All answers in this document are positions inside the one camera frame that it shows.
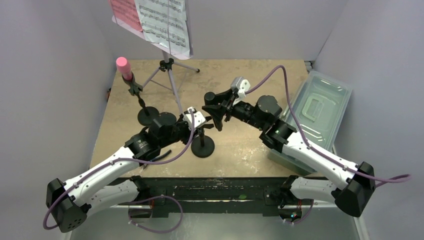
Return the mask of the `black marker pen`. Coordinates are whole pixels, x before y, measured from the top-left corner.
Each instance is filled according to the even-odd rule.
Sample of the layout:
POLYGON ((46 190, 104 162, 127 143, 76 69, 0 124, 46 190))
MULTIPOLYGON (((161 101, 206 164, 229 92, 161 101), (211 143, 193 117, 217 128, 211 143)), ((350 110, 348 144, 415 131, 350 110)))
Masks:
POLYGON ((203 99, 205 106, 216 105, 216 94, 212 91, 205 93, 203 99))

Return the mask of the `black microphone stand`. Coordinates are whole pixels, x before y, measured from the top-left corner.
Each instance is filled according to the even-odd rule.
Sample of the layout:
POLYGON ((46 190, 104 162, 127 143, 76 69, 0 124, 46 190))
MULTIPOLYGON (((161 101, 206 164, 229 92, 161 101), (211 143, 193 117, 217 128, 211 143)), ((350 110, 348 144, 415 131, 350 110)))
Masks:
POLYGON ((136 96, 138 100, 138 104, 141 107, 140 111, 137 114, 138 122, 145 127, 148 127, 152 124, 153 120, 159 116, 159 111, 157 108, 153 106, 146 106, 145 101, 141 98, 140 93, 143 91, 143 87, 136 83, 135 75, 132 71, 130 71, 125 78, 122 76, 124 82, 129 86, 128 92, 131 96, 136 96))
POLYGON ((191 152, 198 158, 207 158, 215 150, 213 139, 205 135, 203 128, 197 130, 197 136, 191 141, 191 152))

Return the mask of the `lilac music stand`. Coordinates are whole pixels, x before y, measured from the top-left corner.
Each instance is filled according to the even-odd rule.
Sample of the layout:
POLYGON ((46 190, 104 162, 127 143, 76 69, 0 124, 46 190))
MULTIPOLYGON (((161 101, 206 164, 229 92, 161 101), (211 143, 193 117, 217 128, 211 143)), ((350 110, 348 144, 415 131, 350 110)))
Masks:
POLYGON ((153 82, 154 76, 162 71, 167 73, 180 113, 183 107, 176 86, 173 66, 179 66, 196 73, 199 68, 182 63, 193 56, 188 5, 184 0, 110 0, 112 20, 118 26, 149 42, 162 52, 162 60, 147 80, 138 85, 143 89, 153 82))

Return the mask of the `pink toy microphone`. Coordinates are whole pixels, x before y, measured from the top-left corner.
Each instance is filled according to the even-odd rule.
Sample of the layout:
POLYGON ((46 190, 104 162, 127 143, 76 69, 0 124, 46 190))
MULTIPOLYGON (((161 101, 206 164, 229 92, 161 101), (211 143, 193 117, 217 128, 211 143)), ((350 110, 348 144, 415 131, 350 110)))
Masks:
POLYGON ((117 70, 121 73, 121 76, 126 81, 132 81, 133 80, 133 72, 131 68, 131 64, 129 61, 123 57, 120 56, 115 61, 117 70))

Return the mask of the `white sheet music page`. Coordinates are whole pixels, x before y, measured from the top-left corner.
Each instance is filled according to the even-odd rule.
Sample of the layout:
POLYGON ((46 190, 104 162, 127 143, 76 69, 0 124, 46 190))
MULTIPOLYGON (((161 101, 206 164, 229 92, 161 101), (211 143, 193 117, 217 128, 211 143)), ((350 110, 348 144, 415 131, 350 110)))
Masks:
POLYGON ((191 57, 186 1, 136 0, 144 39, 180 59, 191 57))

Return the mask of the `pink sheet music page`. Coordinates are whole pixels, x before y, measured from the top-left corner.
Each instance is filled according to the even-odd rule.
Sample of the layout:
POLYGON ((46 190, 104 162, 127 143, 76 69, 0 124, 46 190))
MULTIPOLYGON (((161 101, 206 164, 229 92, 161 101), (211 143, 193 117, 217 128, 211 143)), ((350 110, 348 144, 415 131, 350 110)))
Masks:
POLYGON ((109 0, 108 2, 114 17, 138 32, 143 31, 134 0, 109 0))

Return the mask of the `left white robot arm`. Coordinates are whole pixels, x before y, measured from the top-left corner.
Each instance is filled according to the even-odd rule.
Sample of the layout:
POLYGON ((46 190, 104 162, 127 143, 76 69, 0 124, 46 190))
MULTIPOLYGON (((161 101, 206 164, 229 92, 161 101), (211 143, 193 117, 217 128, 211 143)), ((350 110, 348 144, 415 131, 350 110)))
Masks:
POLYGON ((160 113, 149 126, 99 164, 65 181, 51 180, 46 189, 47 212, 42 227, 67 233, 103 209, 129 202, 146 203, 149 191, 138 177, 115 186, 111 182, 139 167, 177 160, 194 144, 203 128, 214 127, 209 123, 211 120, 212 117, 204 116, 193 107, 180 117, 160 113))

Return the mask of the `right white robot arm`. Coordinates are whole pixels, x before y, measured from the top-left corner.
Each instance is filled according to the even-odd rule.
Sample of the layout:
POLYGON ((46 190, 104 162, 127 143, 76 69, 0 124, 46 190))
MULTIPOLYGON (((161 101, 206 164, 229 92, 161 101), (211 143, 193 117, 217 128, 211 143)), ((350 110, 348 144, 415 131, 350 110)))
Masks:
POLYGON ((376 190, 374 168, 367 162, 357 164, 343 159, 318 145, 304 140, 294 126, 280 119, 282 108, 271 95, 262 95, 255 105, 236 101, 238 94, 229 89, 204 95, 202 110, 207 112, 217 128, 236 118, 261 131, 259 138, 272 150, 303 162, 325 179, 306 179, 291 176, 281 189, 280 196, 288 204, 300 199, 334 203, 352 217, 360 217, 376 190))

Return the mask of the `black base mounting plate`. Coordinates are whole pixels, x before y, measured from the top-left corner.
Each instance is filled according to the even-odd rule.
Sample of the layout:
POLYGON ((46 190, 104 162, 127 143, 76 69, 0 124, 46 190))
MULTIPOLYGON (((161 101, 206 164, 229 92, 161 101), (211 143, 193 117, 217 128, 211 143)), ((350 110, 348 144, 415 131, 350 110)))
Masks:
POLYGON ((132 176, 140 192, 125 200, 132 208, 143 206, 153 218, 170 213, 288 215, 314 203, 289 192, 289 177, 139 177, 132 176))

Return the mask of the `clear plastic storage box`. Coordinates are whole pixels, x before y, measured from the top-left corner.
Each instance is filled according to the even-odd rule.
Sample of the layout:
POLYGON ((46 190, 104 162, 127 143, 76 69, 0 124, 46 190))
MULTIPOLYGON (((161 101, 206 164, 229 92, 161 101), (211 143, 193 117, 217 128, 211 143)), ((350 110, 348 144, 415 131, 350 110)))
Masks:
POLYGON ((333 151, 353 88, 312 70, 290 101, 308 142, 333 151))

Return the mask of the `blue handled pliers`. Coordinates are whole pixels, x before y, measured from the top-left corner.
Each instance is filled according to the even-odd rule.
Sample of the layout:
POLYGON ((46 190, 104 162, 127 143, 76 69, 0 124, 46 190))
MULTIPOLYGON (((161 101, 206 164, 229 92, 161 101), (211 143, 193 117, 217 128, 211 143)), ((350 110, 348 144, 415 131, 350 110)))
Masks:
MULTIPOLYGON (((159 156, 149 160, 149 162, 156 162, 156 161, 162 160, 162 159, 166 158, 171 152, 172 152, 172 150, 170 149, 167 152, 165 152, 164 154, 159 155, 159 156)), ((148 167, 148 165, 149 164, 143 164, 142 169, 143 170, 146 169, 148 167)))

